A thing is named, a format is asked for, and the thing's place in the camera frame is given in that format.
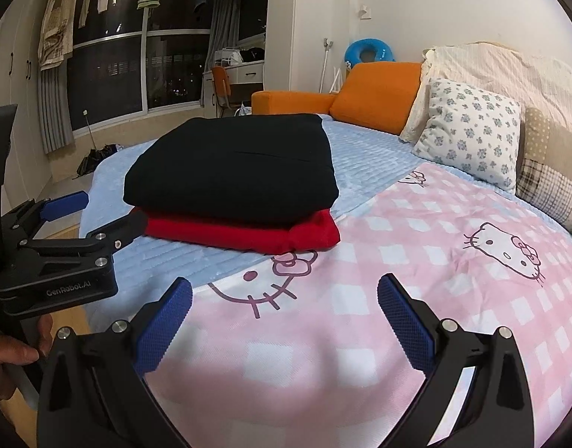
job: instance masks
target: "human hand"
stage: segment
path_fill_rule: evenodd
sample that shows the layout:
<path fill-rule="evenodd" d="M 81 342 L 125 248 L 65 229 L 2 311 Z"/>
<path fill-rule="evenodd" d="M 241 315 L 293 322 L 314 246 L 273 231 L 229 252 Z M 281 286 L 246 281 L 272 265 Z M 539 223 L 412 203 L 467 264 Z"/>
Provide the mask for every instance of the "human hand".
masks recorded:
<path fill-rule="evenodd" d="M 43 355 L 48 355 L 52 348 L 52 326 L 53 319 L 51 315 L 43 315 L 37 323 L 39 330 L 39 351 Z M 0 335 L 0 401 L 10 399 L 16 390 L 16 385 L 5 373 L 3 364 L 28 365 L 39 359 L 39 352 L 22 343 L 21 341 Z"/>

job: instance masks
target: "orange armrest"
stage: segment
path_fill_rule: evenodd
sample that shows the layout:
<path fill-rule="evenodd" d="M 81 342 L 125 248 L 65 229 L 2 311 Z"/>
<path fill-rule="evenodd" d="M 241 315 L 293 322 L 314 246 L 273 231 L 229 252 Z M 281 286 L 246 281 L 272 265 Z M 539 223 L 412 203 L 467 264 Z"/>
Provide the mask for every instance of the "orange armrest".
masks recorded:
<path fill-rule="evenodd" d="M 261 91 L 252 95 L 254 115 L 317 113 L 328 115 L 336 96 L 314 92 Z"/>

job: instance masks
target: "orange chair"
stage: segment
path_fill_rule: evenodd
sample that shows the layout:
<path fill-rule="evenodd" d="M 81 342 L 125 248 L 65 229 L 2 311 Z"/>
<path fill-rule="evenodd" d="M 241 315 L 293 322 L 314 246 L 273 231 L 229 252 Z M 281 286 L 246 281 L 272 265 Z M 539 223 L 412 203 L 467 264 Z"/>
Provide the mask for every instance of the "orange chair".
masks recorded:
<path fill-rule="evenodd" d="M 225 110 L 229 109 L 230 111 L 236 112 L 236 109 L 232 106 L 236 106 L 238 108 L 242 103 L 235 103 L 230 100 L 232 89 L 230 87 L 230 80 L 228 79 L 228 73 L 225 71 L 225 68 L 219 66 L 212 67 L 211 72 L 213 74 L 213 87 L 215 88 L 215 102 L 221 109 L 219 117 L 223 118 Z"/>

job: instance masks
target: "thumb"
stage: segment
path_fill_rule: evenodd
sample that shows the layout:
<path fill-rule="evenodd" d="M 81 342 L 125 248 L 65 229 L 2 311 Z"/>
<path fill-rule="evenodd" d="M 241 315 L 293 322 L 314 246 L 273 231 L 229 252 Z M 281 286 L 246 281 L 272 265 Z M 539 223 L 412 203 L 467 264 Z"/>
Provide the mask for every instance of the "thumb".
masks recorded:
<path fill-rule="evenodd" d="M 21 341 L 0 335 L 0 364 L 28 365 L 39 359 L 39 352 Z"/>

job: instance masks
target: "floral pillow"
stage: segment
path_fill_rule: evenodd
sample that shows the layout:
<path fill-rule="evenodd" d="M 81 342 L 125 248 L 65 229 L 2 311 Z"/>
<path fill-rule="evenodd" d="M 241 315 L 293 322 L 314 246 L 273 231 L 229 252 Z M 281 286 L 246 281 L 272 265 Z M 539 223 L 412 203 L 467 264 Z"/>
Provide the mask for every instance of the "floral pillow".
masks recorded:
<path fill-rule="evenodd" d="M 429 120 L 412 152 L 515 193 L 520 104 L 448 79 L 429 86 Z"/>

